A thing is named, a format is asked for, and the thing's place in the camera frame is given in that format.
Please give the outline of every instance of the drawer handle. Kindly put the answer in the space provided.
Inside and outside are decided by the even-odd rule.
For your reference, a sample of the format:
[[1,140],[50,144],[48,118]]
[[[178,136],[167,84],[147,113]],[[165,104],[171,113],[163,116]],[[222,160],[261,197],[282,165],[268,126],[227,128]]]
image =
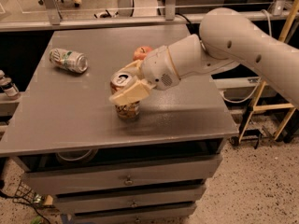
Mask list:
[[137,207],[138,207],[138,204],[137,204],[135,201],[133,201],[132,204],[131,204],[131,207],[132,207],[132,208],[137,208]]
[[128,175],[127,179],[123,183],[125,186],[132,186],[134,182],[131,180],[131,177]]

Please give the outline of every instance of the orange object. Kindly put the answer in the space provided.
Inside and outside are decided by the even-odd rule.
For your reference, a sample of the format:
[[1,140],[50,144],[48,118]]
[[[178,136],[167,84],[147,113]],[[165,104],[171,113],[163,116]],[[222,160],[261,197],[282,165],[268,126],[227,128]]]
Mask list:
[[152,51],[152,48],[149,46],[142,46],[137,48],[134,51],[133,61],[145,59],[150,51]]

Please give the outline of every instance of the drawer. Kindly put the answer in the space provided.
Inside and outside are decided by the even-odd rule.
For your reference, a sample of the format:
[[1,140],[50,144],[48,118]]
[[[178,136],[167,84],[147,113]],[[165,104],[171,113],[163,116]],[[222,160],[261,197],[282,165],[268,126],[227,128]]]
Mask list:
[[75,216],[76,224],[120,224],[127,222],[139,223],[144,220],[153,220],[165,217],[187,217],[196,208],[195,203],[181,203],[162,207],[150,207],[138,211],[120,211],[91,213],[88,215]]
[[55,153],[19,156],[19,158],[28,167],[27,172],[50,172],[129,162],[215,155],[219,153],[221,144],[222,139],[216,138],[132,147],[108,147],[99,149],[95,157],[86,163],[74,162],[67,165],[61,165]]
[[143,161],[27,173],[22,181],[39,194],[57,195],[101,189],[116,189],[212,177],[221,155],[195,156],[162,161]]
[[95,211],[140,208],[166,203],[195,202],[206,190],[205,185],[189,184],[162,185],[161,188],[112,190],[88,195],[72,195],[57,198],[54,205],[64,214],[76,214]]

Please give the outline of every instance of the floor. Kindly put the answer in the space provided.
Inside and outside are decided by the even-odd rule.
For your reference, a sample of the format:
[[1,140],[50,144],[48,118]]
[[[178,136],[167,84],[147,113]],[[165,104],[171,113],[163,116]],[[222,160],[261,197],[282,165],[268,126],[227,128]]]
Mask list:
[[[149,0],[152,7],[156,0]],[[37,0],[0,0],[0,21],[35,21],[47,19],[44,8]],[[137,7],[143,7],[143,1],[135,1]],[[81,10],[75,10],[72,3],[59,4],[66,19],[79,18],[114,7],[115,0],[83,0]],[[148,9],[154,14],[156,9]],[[140,10],[136,16],[142,16]],[[234,116],[239,123],[239,116]],[[262,129],[265,126],[272,133],[277,124],[270,117],[256,115],[251,127]],[[243,142],[240,147],[225,145],[223,162],[212,178],[206,182],[207,190],[193,215],[187,218],[168,218],[149,221],[144,224],[249,224],[249,223],[299,223],[299,139],[291,143],[275,142],[264,139],[257,149],[255,143]],[[4,178],[3,192],[14,195],[21,180],[22,170],[9,160]],[[51,224],[61,224],[60,213],[55,209],[39,210]],[[1,224],[29,224],[36,212],[25,205],[14,203],[10,199],[0,198]]]

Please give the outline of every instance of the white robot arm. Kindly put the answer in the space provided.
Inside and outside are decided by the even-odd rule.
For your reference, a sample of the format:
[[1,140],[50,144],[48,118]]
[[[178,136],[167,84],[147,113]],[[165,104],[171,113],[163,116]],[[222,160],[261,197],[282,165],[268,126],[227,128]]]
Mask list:
[[140,101],[151,89],[167,90],[189,76],[216,74],[242,63],[297,108],[299,107],[299,49],[279,42],[251,21],[228,8],[208,12],[197,35],[151,51],[144,61],[122,71],[135,77],[110,96],[115,105]]

